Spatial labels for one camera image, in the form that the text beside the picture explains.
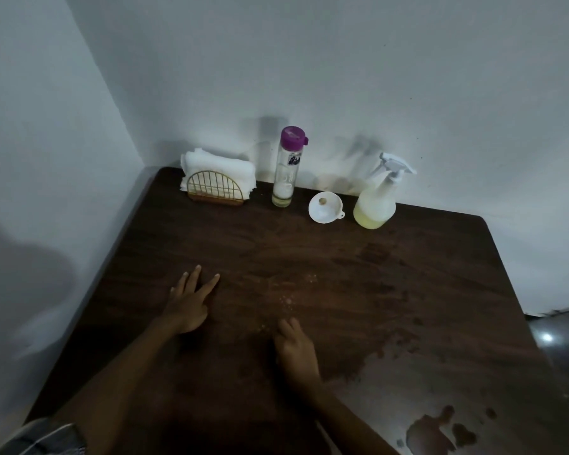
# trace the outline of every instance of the purple bottle cap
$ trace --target purple bottle cap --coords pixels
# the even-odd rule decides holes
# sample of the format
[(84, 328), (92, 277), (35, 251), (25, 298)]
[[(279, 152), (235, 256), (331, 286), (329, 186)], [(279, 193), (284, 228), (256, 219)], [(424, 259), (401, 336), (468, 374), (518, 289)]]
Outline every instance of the purple bottle cap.
[(299, 152), (308, 144), (308, 138), (302, 128), (287, 126), (280, 133), (280, 145), (289, 152)]

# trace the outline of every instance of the finger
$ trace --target finger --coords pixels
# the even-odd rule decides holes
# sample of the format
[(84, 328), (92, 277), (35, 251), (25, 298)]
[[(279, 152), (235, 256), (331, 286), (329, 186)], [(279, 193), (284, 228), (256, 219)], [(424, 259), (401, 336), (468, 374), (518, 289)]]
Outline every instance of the finger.
[(219, 281), (220, 275), (219, 273), (213, 276), (213, 279), (207, 282), (204, 286), (198, 289), (198, 294), (200, 295), (200, 300), (204, 301), (207, 295), (211, 293), (217, 282)]
[(297, 318), (291, 318), (289, 323), (291, 324), (291, 327), (293, 328), (293, 330), (303, 333), (302, 325), (299, 323)]
[(281, 351), (285, 345), (285, 342), (285, 337), (280, 334), (274, 334), (274, 346), (276, 347), (276, 351)]
[(187, 281), (187, 271), (183, 273), (183, 275), (181, 275), (181, 278), (179, 278), (179, 281), (177, 281), (177, 285), (171, 290), (171, 293), (177, 296), (183, 294), (183, 289), (184, 287), (186, 287), (186, 281)]
[(278, 328), (280, 329), (282, 335), (284, 335), (286, 338), (295, 338), (295, 330), (293, 330), (293, 327), (291, 327), (286, 319), (281, 319), (278, 322)]
[(196, 292), (196, 285), (198, 284), (198, 277), (200, 276), (201, 266), (196, 265), (194, 271), (190, 275), (190, 280), (186, 284), (186, 288), (183, 290), (184, 294), (193, 294)]

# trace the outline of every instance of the spray bottle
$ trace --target spray bottle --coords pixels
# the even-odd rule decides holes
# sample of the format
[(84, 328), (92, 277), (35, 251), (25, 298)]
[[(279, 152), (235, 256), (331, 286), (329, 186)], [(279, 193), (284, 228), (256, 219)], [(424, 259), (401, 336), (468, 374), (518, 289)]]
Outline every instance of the spray bottle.
[(379, 155), (380, 164), (371, 173), (371, 177), (380, 172), (389, 171), (379, 185), (372, 185), (362, 191), (354, 207), (354, 218), (359, 225), (368, 229), (379, 228), (396, 212), (395, 191), (405, 172), (417, 174), (407, 161), (389, 153)]

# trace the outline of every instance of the bottle label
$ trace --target bottle label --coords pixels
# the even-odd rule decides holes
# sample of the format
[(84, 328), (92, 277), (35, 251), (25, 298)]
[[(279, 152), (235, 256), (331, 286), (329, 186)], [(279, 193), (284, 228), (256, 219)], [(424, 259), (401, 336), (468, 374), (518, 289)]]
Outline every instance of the bottle label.
[(302, 160), (302, 154), (301, 153), (299, 155), (296, 153), (291, 153), (289, 155), (289, 161), (287, 164), (289, 166), (297, 166), (301, 160)]

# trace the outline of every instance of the white spray nozzle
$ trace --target white spray nozzle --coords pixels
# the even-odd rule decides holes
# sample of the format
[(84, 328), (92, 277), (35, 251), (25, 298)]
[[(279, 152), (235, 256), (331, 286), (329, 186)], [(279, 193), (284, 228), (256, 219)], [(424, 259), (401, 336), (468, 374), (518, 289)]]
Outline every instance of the white spray nozzle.
[(391, 174), (388, 176), (389, 179), (398, 183), (402, 180), (402, 176), (405, 172), (409, 174), (417, 174), (417, 171), (409, 166), (409, 163), (403, 160), (400, 156), (391, 155), (389, 153), (380, 153), (379, 155), (380, 164), (371, 173), (371, 177), (379, 174), (382, 170), (390, 171)]

